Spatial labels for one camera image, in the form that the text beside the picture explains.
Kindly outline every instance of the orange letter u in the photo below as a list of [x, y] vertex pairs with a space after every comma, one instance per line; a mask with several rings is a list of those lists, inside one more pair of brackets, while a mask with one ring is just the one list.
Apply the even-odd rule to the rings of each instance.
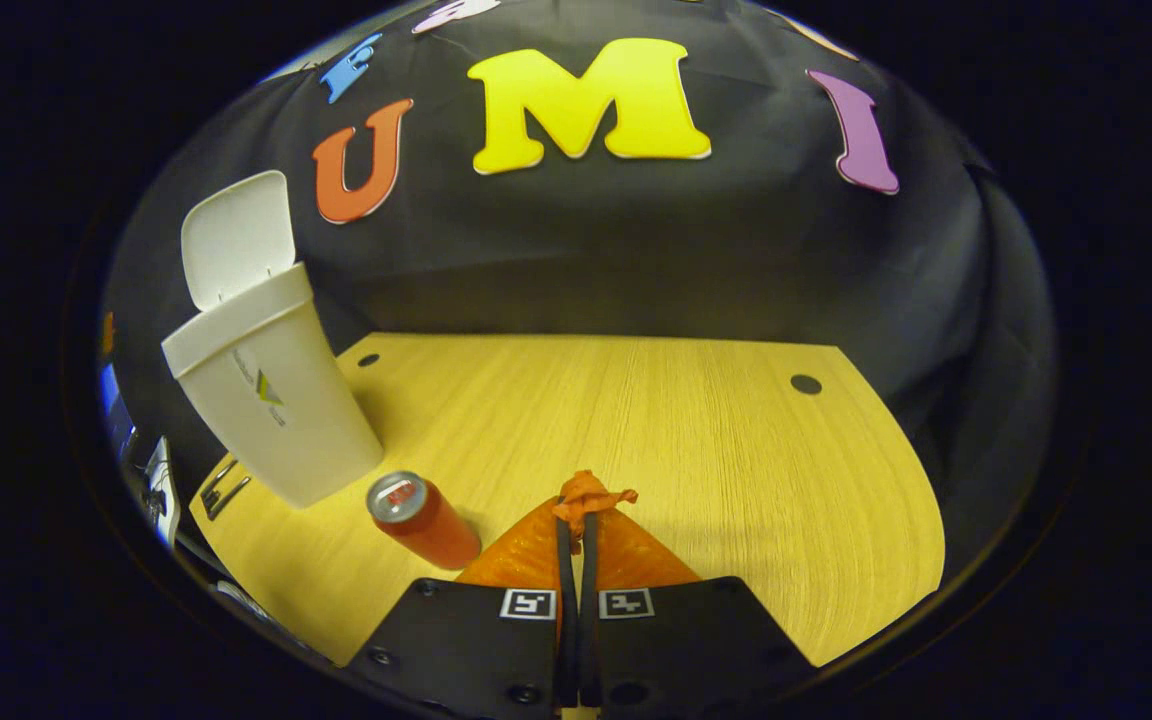
[[399, 100], [367, 118], [372, 129], [371, 177], [349, 190], [344, 183], [344, 151], [355, 128], [340, 129], [314, 147], [314, 190], [319, 213], [329, 223], [349, 223], [370, 215], [389, 197], [397, 181], [397, 137], [403, 114], [412, 106], [411, 99]]

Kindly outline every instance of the black background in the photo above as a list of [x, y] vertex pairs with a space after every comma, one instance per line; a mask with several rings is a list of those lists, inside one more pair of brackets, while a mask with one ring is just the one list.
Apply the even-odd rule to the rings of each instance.
[[[908, 81], [995, 165], [1051, 273], [1066, 382], [1094, 400], [1087, 468], [1028, 564], [832, 715], [1152, 717], [1152, 6], [781, 6]], [[58, 339], [109, 194], [378, 9], [0, 5], [0, 715], [374, 712], [220, 642], [132, 563], [69, 452]]]

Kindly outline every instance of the yellow letter m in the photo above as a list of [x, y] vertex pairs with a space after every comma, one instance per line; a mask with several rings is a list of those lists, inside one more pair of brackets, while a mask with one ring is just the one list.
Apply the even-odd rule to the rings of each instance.
[[691, 124], [682, 92], [676, 41], [627, 37], [608, 41], [576, 78], [539, 50], [517, 50], [483, 60], [468, 76], [483, 81], [486, 145], [473, 168], [487, 176], [539, 164], [544, 145], [526, 136], [524, 109], [568, 158], [581, 158], [599, 120], [616, 100], [616, 127], [607, 149], [620, 158], [700, 159], [708, 136]]

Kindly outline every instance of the blue letter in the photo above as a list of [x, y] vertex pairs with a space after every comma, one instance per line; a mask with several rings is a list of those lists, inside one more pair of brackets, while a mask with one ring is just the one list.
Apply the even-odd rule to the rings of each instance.
[[340, 58], [339, 63], [334, 65], [332, 69], [326, 71], [323, 76], [321, 83], [326, 83], [328, 90], [332, 94], [328, 97], [328, 105], [336, 101], [340, 94], [356, 81], [363, 73], [367, 71], [367, 60], [371, 58], [372, 41], [380, 40], [381, 33], [376, 33], [369, 37], [366, 40], [361, 41], [353, 53], [349, 53], [344, 58]]

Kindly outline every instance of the white trash bin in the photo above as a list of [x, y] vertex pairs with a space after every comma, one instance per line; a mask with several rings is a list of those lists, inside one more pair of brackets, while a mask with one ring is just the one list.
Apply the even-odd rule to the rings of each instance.
[[180, 252], [202, 313], [162, 341], [162, 354], [252, 479], [306, 507], [376, 469], [380, 442], [323, 334], [305, 264], [294, 263], [283, 173], [196, 205]]

